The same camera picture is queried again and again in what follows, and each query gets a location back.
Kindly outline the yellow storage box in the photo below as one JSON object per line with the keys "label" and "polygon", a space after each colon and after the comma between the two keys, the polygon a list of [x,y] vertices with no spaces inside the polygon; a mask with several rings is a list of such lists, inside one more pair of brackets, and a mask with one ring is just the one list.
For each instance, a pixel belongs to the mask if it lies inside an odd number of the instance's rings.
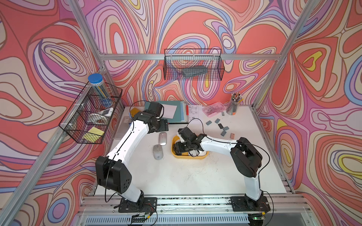
{"label": "yellow storage box", "polygon": [[185,152],[185,153],[180,153],[180,154],[177,154],[176,153],[176,148],[175,148],[175,144],[177,142],[181,141],[180,138],[178,136],[175,136],[173,137],[172,139],[172,146],[171,146],[171,152],[172,152],[172,155],[177,158],[177,159],[195,159],[195,160],[202,160],[202,159],[205,159],[209,152],[206,152],[206,151],[203,151],[203,152],[199,152],[199,154],[197,156],[192,156],[190,155],[188,152]]}

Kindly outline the silver slim mouse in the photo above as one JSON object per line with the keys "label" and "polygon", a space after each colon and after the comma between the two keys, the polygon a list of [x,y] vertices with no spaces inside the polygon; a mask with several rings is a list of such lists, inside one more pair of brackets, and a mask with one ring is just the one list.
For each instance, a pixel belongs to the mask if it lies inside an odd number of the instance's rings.
{"label": "silver slim mouse", "polygon": [[165,146],[167,144],[167,133],[161,132],[158,139],[159,145]]}

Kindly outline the grey mouse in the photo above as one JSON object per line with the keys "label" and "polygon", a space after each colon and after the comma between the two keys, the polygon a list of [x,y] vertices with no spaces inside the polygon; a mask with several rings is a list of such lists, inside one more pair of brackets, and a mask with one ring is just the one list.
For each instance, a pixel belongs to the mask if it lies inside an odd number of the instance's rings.
{"label": "grey mouse", "polygon": [[153,146],[153,156],[155,160],[161,160],[164,157],[163,148],[161,145]]}

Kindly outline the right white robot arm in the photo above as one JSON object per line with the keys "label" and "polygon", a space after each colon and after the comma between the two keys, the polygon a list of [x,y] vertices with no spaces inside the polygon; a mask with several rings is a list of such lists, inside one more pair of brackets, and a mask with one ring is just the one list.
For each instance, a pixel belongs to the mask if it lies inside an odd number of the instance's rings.
{"label": "right white robot arm", "polygon": [[260,146],[251,144],[248,139],[225,140],[206,134],[196,135],[188,127],[179,129],[178,141],[172,144],[172,152],[181,156],[187,153],[196,158],[201,152],[215,152],[231,157],[236,169],[244,177],[246,192],[243,196],[232,196],[229,203],[234,212],[257,211],[267,213],[271,210],[268,199],[260,185],[260,172],[263,157],[258,151]]}

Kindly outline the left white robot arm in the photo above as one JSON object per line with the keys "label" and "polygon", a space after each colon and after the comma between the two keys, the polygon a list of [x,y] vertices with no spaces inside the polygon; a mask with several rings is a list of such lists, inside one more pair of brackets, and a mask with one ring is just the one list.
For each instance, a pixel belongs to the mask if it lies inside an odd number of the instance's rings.
{"label": "left white robot arm", "polygon": [[160,132],[160,128],[166,125],[162,120],[163,113],[161,103],[150,102],[148,108],[135,114],[130,128],[116,147],[107,156],[100,156],[96,160],[97,184],[122,197],[118,206],[120,211],[139,212],[148,206],[143,191],[132,183],[127,165],[141,140],[147,134]]}

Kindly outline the pink transparent clip box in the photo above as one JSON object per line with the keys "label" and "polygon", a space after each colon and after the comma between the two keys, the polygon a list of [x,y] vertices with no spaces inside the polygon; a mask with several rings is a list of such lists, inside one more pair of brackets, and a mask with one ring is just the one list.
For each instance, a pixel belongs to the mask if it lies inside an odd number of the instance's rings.
{"label": "pink transparent clip box", "polygon": [[207,116],[207,117],[213,117],[221,112],[223,112],[225,110],[225,105],[220,103],[220,102],[216,102],[213,103],[211,105],[208,105],[206,107],[202,108],[202,112]]}

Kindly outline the yellow-brown wallet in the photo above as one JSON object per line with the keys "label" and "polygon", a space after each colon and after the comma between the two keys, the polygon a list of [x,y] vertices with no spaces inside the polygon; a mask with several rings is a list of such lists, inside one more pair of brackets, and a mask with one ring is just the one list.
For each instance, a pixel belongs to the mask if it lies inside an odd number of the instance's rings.
{"label": "yellow-brown wallet", "polygon": [[136,107],[133,107],[130,109],[130,115],[131,117],[134,117],[137,113],[141,112],[140,109],[136,108]]}

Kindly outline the white paper sheet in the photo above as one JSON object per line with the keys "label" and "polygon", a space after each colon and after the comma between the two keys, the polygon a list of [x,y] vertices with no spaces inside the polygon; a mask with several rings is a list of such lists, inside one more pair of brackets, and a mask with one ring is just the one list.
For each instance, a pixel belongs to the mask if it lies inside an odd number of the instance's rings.
{"label": "white paper sheet", "polygon": [[176,105],[162,104],[164,108],[163,118],[173,119],[177,110]]}

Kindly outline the green folder stack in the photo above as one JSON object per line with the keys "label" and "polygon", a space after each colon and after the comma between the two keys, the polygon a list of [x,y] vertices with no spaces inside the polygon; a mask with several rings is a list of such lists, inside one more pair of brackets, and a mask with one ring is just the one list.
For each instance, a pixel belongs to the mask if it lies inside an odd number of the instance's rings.
{"label": "green folder stack", "polygon": [[[173,119],[163,118],[164,108],[162,104],[176,105],[177,110]],[[168,124],[186,124],[186,103],[184,101],[158,101],[156,103],[146,102],[144,110],[156,112],[158,118],[168,120]]]}

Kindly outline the printed instruction sheet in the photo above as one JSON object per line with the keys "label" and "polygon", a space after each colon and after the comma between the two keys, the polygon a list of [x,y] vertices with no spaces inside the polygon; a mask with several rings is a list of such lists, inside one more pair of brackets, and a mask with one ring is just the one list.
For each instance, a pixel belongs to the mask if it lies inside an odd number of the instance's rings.
{"label": "printed instruction sheet", "polygon": [[202,122],[201,117],[200,117],[201,108],[202,108],[201,105],[188,105],[187,106],[188,123]]}

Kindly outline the pen cup with pens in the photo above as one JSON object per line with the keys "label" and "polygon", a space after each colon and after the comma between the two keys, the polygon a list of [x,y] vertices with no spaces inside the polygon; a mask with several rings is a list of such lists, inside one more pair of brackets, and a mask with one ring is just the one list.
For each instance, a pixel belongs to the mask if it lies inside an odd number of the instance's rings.
{"label": "pen cup with pens", "polygon": [[230,102],[226,108],[226,113],[228,115],[235,115],[240,103],[243,101],[242,95],[240,93],[232,93]]}

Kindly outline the yellow sticky note pad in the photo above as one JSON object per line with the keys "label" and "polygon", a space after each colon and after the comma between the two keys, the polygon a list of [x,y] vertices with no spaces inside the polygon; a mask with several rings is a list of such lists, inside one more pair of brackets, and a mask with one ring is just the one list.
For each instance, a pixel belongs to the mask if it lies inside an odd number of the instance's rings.
{"label": "yellow sticky note pad", "polygon": [[92,127],[88,132],[83,135],[83,139],[89,143],[96,143],[102,136],[104,135],[104,131]]}

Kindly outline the dark eraser in basket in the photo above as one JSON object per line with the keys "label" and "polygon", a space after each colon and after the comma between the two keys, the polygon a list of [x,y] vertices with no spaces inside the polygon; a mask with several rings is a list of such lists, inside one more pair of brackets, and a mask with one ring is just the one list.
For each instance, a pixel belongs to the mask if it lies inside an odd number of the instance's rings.
{"label": "dark eraser in basket", "polygon": [[194,66],[182,69],[182,75],[185,78],[193,78],[197,76],[205,75],[208,72],[208,68],[205,66]]}

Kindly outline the blue-lid pencil jar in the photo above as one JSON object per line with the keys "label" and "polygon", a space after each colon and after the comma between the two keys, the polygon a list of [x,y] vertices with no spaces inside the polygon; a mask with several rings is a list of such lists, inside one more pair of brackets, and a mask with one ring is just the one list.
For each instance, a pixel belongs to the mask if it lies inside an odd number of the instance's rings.
{"label": "blue-lid pencil jar", "polygon": [[106,108],[110,108],[113,102],[107,90],[106,84],[103,81],[103,76],[100,73],[93,73],[88,76],[88,82],[91,84],[93,90],[98,95],[102,105]]}

